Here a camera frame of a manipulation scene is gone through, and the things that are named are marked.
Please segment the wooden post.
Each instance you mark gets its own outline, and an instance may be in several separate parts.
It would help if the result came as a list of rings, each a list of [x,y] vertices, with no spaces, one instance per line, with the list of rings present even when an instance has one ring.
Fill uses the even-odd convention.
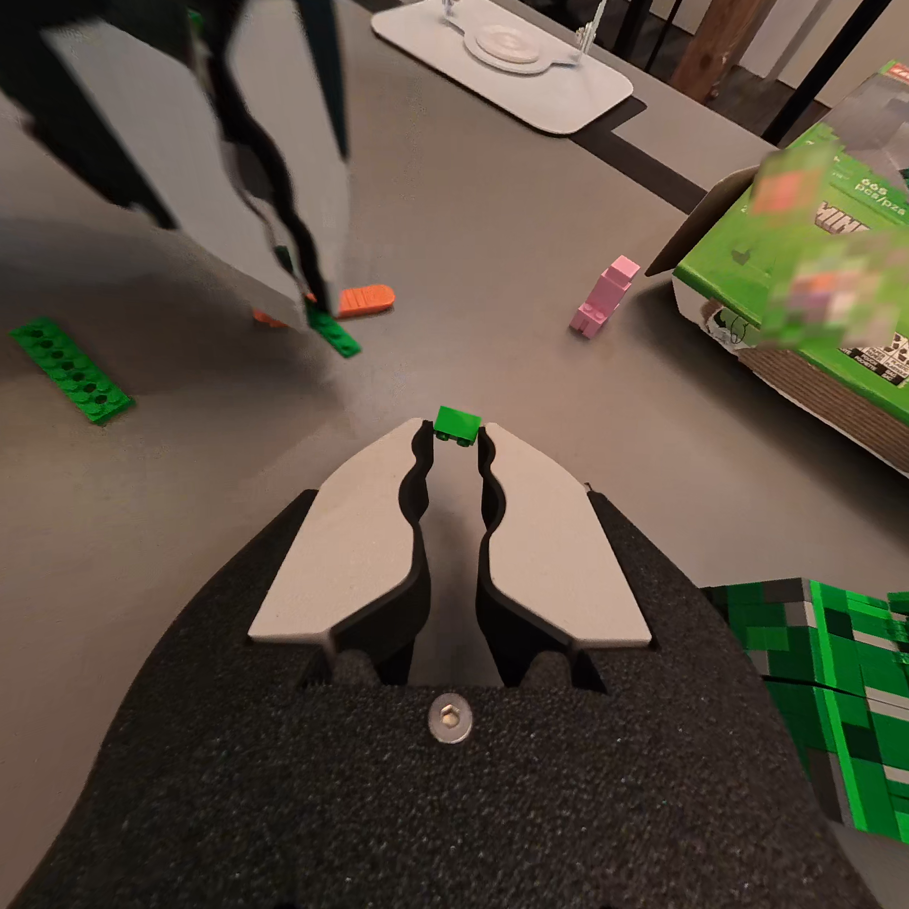
[[[670,85],[704,104],[732,64],[733,53],[752,15],[750,2],[711,1],[676,65]]]

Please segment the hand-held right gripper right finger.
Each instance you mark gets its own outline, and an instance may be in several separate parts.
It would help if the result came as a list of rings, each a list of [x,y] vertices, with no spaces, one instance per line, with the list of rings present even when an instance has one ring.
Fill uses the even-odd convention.
[[[488,541],[494,592],[571,648],[647,646],[652,634],[585,485],[503,426],[483,429],[505,498]]]

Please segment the green lego box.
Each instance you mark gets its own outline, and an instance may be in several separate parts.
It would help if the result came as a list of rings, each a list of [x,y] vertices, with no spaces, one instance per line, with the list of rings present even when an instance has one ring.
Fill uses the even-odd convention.
[[[646,269],[788,401],[908,473],[908,70],[724,178]]]

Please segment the white rounded mat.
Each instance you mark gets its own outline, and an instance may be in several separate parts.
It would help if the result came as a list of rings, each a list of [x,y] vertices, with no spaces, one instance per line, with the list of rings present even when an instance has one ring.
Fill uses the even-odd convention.
[[[557,52],[576,47],[575,37],[556,37],[494,2],[462,2],[470,19],[516,27]],[[553,67],[533,76],[495,70],[464,49],[461,34],[443,20],[441,2],[381,11],[373,15],[371,26],[380,39],[545,134],[574,134],[633,92],[626,76],[592,56],[593,47],[576,68]]]

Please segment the narrow green lego plate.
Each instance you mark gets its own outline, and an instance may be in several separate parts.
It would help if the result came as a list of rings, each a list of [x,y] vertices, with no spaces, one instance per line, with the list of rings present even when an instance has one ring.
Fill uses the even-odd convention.
[[[293,257],[284,245],[274,247],[274,252],[281,266],[294,278],[303,292],[303,307],[306,324],[317,335],[320,335],[335,351],[344,358],[350,358],[361,352],[358,342],[341,326],[328,310],[324,310],[309,293],[305,280],[297,273]]]

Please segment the orange brick separator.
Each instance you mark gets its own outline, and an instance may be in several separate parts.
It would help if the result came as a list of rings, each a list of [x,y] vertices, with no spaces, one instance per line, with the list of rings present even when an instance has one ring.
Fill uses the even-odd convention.
[[[342,289],[329,284],[328,312],[337,321],[377,315],[391,310],[395,294],[390,286],[374,284]],[[270,327],[289,327],[302,332],[312,328],[308,306],[314,304],[311,294],[291,298],[269,293],[263,303],[252,306],[254,320]]]

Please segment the small bright green lego brick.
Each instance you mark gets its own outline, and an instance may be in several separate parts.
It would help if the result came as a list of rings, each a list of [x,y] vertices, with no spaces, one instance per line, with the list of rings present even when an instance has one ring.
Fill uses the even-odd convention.
[[[434,435],[440,441],[455,441],[458,446],[471,447],[481,426],[481,416],[441,405],[434,422]]]

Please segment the pink lego pig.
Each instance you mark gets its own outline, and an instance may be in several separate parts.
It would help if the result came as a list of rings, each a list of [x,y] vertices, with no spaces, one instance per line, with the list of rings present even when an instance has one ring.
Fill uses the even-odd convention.
[[[617,257],[598,276],[593,289],[574,312],[569,328],[586,338],[595,337],[618,308],[639,270],[640,266],[633,260]]]

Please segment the black metal pole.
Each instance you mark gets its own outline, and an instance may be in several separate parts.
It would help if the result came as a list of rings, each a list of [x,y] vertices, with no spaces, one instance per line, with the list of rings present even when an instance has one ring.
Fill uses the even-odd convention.
[[[848,55],[889,5],[890,1],[860,2],[834,40],[827,46],[784,106],[761,133],[762,139],[772,145],[779,145],[779,142],[797,124],[818,92],[829,82],[836,70],[846,61]]]

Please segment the green pixelated lego model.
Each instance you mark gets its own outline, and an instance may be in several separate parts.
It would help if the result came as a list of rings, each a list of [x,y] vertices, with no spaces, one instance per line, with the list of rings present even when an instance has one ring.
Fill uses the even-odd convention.
[[[908,843],[908,592],[807,578],[702,593],[779,710],[832,821]]]

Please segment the wide green lego plate with holes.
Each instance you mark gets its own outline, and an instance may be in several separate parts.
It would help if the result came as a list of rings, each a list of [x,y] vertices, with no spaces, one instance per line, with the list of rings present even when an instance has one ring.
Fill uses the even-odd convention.
[[[102,426],[134,405],[52,320],[38,318],[9,335],[93,425]]]

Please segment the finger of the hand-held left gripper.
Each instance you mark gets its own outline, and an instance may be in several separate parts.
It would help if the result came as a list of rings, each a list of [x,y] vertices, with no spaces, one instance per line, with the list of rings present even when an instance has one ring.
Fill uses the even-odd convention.
[[[261,305],[272,319],[305,329],[299,283],[275,256],[266,220],[239,192],[214,108],[193,71],[101,18],[44,29],[43,40],[176,229],[275,292],[278,300]]]
[[[250,149],[323,312],[339,308],[350,219],[342,41],[334,2],[214,2],[213,89]]]

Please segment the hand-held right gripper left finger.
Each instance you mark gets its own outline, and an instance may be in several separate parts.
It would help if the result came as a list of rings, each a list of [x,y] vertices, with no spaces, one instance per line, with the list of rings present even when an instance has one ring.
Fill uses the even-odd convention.
[[[420,519],[434,434],[418,417],[322,484],[248,635],[323,648],[406,648],[429,614]]]

